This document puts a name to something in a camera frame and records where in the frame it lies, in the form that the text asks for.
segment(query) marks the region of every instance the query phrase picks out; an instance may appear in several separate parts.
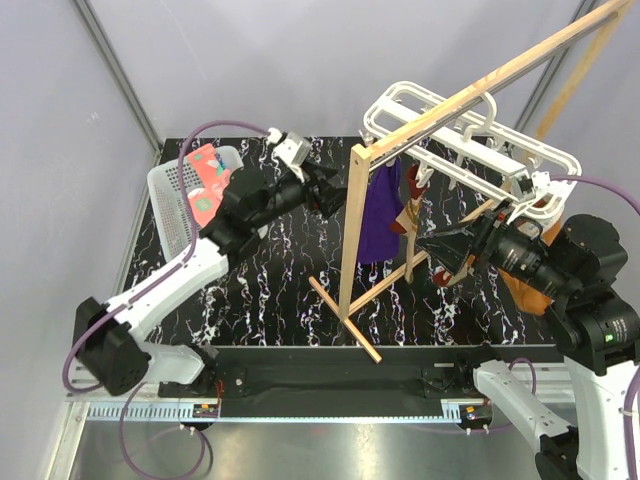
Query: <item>wooden base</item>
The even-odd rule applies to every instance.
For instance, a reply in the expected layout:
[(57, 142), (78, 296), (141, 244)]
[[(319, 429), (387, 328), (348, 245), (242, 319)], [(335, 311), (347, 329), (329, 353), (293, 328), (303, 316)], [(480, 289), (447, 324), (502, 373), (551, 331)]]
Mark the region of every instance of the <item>wooden base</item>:
[[(322, 285), (320, 285), (320, 283), (313, 277), (309, 277), (309, 283), (311, 284), (313, 289), (316, 292), (318, 292), (322, 300), (324, 300), (324, 303), (326, 303), (329, 306), (329, 308), (333, 310), (333, 313), (338, 315), (338, 305), (336, 305), (336, 302), (333, 301), (333, 298), (331, 298), (331, 295), (329, 295), (327, 291), (324, 288), (322, 288)], [(378, 352), (376, 352), (376, 349), (373, 348), (373, 345), (371, 345), (369, 341), (366, 338), (364, 338), (364, 335), (362, 335), (360, 330), (358, 330), (358, 327), (356, 327), (353, 324), (353, 322), (349, 320), (349, 318), (345, 318), (344, 320), (342, 320), (342, 324), (345, 327), (347, 327), (347, 330), (351, 332), (351, 335), (355, 337), (358, 343), (362, 345), (362, 347), (364, 347), (364, 349), (367, 351), (367, 353), (373, 359), (373, 361), (376, 363), (380, 363), (380, 361), (382, 360), (382, 357)]]

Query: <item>wooden stick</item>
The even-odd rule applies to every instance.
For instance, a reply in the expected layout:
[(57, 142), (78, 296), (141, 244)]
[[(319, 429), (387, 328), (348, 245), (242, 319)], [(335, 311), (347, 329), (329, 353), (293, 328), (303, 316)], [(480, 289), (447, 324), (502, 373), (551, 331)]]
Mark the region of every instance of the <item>wooden stick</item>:
[(413, 282), (413, 259), (415, 257), (416, 252), (416, 238), (418, 237), (418, 232), (413, 229), (413, 225), (411, 225), (411, 230), (407, 233), (407, 260), (404, 264), (405, 272), (404, 272), (404, 281), (407, 283)]
[(634, 0), (629, 0), (626, 5), (623, 5), (618, 10), (618, 16), (613, 21), (600, 28), (595, 37), (593, 37), (593, 40), (589, 44), (587, 51), (575, 66), (575, 68), (571, 72), (571, 75), (569, 75), (569, 78), (562, 86), (560, 93), (556, 95), (556, 98), (553, 100), (551, 107), (549, 107), (549, 110), (547, 110), (547, 113), (540, 122), (540, 125), (538, 125), (538, 129), (535, 133), (536, 139), (543, 140), (547, 136), (547, 133), (549, 133), (549, 130), (551, 130), (551, 127), (558, 119), (558, 116), (567, 105), (576, 89), (578, 88), (584, 77), (587, 75), (587, 72), (604, 49), (605, 45), (613, 35), (613, 32), (615, 32), (616, 28), (618, 28), (620, 21), (629, 11), (631, 6), (633, 5), (633, 2)]
[(356, 270), (360, 230), (364, 214), (364, 202), (369, 183), (371, 155), (358, 144), (351, 149), (347, 204), (344, 215), (344, 240), (342, 241), (342, 263), (340, 265), (340, 296), (338, 317), (344, 321), (349, 314), (353, 278)]
[[(336, 305), (336, 302), (333, 301), (333, 298), (331, 298), (331, 295), (329, 295), (327, 291), (324, 288), (322, 288), (322, 285), (320, 285), (320, 283), (313, 277), (309, 277), (309, 283), (311, 284), (313, 289), (316, 292), (318, 292), (322, 300), (324, 300), (324, 303), (329, 305), (329, 308), (333, 310), (333, 313), (338, 315), (338, 305)], [(382, 360), (382, 357), (376, 351), (376, 349), (373, 348), (373, 345), (371, 345), (369, 341), (366, 338), (364, 338), (364, 335), (362, 335), (360, 330), (358, 330), (358, 327), (356, 327), (353, 324), (353, 322), (349, 320), (349, 318), (342, 320), (342, 324), (345, 327), (347, 327), (347, 330), (351, 332), (351, 335), (355, 337), (358, 343), (364, 347), (364, 349), (367, 351), (367, 353), (373, 359), (373, 361), (376, 363), (380, 363), (380, 361)]]
[(469, 103), (483, 93), (490, 91), (500, 83), (525, 72), (530, 65), (545, 58), (545, 56), (553, 50), (560, 48), (562, 45), (565, 45), (579, 37), (585, 30), (598, 25), (608, 17), (615, 18), (617, 11), (625, 6), (629, 1), (630, 0), (609, 0), (604, 5), (579, 18), (572, 24), (551, 35), (549, 38), (543, 40), (523, 54), (518, 55), (510, 62), (505, 63), (503, 66), (472, 83), (467, 88), (456, 93), (441, 104), (428, 110), (415, 120), (403, 125), (396, 131), (388, 134), (386, 137), (381, 138), (367, 148), (370, 161), (376, 160), (398, 145), (405, 143), (412, 136), (423, 132), (438, 120), (452, 112), (455, 112), (460, 107)]
[[(416, 265), (426, 260), (427, 258), (429, 258), (429, 255), (427, 255), (427, 252), (425, 252), (424, 250), (421, 250), (413, 257), (413, 266), (415, 267)], [(358, 298), (355, 302), (351, 304), (351, 306), (349, 307), (349, 315), (353, 315), (355, 312), (360, 310), (367, 303), (369, 303), (371, 300), (373, 300), (382, 292), (384, 292), (387, 288), (389, 288), (392, 283), (394, 283), (396, 280), (400, 279), (404, 275), (404, 272), (406, 271), (406, 269), (407, 269), (407, 264), (404, 263), (402, 264), (402, 266), (396, 268), (393, 272), (391, 272), (385, 278), (380, 280), (380, 282), (376, 283), (371, 288), (371, 290), (367, 290), (367, 292), (364, 295), (362, 295), (360, 298)]]

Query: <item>metal floor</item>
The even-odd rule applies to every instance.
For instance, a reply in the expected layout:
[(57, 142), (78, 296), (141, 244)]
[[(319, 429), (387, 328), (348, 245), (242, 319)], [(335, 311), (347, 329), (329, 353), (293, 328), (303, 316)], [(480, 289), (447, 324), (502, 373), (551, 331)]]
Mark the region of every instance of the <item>metal floor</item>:
[[(569, 421), (572, 410), (555, 409)], [(496, 418), (494, 424), (506, 423)], [(172, 477), (188, 471), (200, 452), (196, 438), (173, 432), (146, 442), (167, 423), (126, 424), (127, 447), (147, 473)], [(425, 429), (449, 434), (433, 433)], [(215, 461), (194, 479), (425, 480), (538, 479), (532, 452), (513, 429), (467, 437), (452, 425), (218, 424), (206, 431)], [(122, 461), (116, 422), (88, 422), (73, 479), (139, 478)]]

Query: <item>white hanger rack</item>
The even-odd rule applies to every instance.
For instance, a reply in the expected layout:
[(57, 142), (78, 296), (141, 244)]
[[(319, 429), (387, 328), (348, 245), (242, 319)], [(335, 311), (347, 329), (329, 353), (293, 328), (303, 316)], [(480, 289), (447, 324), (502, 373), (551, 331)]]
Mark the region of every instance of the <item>white hanger rack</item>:
[[(406, 102), (404, 100), (407, 96), (417, 99), (417, 103), (424, 105), (421, 111), (412, 110), (405, 105)], [(544, 189), (536, 192), (535, 197), (527, 197), (520, 195), (517, 190), (502, 190), (499, 186), (462, 168), (462, 158), (468, 157), (491, 168), (506, 179), (512, 180), (512, 184), (515, 184), (513, 180), (531, 177), (535, 171), (540, 171), (541, 168), (547, 167), (547, 162), (559, 166), (563, 174), (580, 175), (582, 173), (580, 163), (572, 155), (495, 122), (497, 111), (493, 97), (485, 93), (483, 99), (489, 105), (489, 115), (487, 117), (468, 111), (457, 118), (454, 129), (442, 127), (431, 134), (431, 139), (458, 153), (455, 163), (439, 157), (420, 146), (411, 147), (407, 150), (407, 153), (420, 161), (422, 166), (433, 168), (450, 177), (450, 187), (455, 186), (456, 182), (460, 182), (496, 202), (509, 200), (514, 205), (518, 215), (526, 214), (528, 217), (538, 221), (557, 216), (562, 211), (575, 183), (551, 182), (546, 184)], [(364, 115), (364, 125), (373, 136), (384, 138), (391, 133), (380, 124), (385, 116), (390, 116), (403, 124), (407, 124), (445, 100), (440, 95), (415, 83), (397, 82), (387, 88), (367, 110)], [(464, 130), (464, 133), (461, 134), (456, 130)], [(471, 138), (472, 134), (480, 133), (490, 137), (489, 146), (485, 146)], [(528, 152), (528, 164), (513, 160), (506, 155), (505, 145), (507, 143)], [(379, 165), (374, 165), (372, 169), (377, 168)], [(547, 195), (549, 200), (545, 205), (536, 207), (535, 204), (538, 200)]]

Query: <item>hanging clothes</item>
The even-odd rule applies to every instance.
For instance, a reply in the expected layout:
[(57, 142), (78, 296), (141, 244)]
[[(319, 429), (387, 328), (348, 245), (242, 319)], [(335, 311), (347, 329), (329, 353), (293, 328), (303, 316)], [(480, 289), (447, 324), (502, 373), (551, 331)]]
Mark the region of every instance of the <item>hanging clothes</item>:
[(375, 263), (395, 258), (400, 251), (400, 236), (390, 226), (402, 211), (398, 194), (402, 166), (396, 160), (375, 173), (367, 189), (360, 230), (358, 262)]

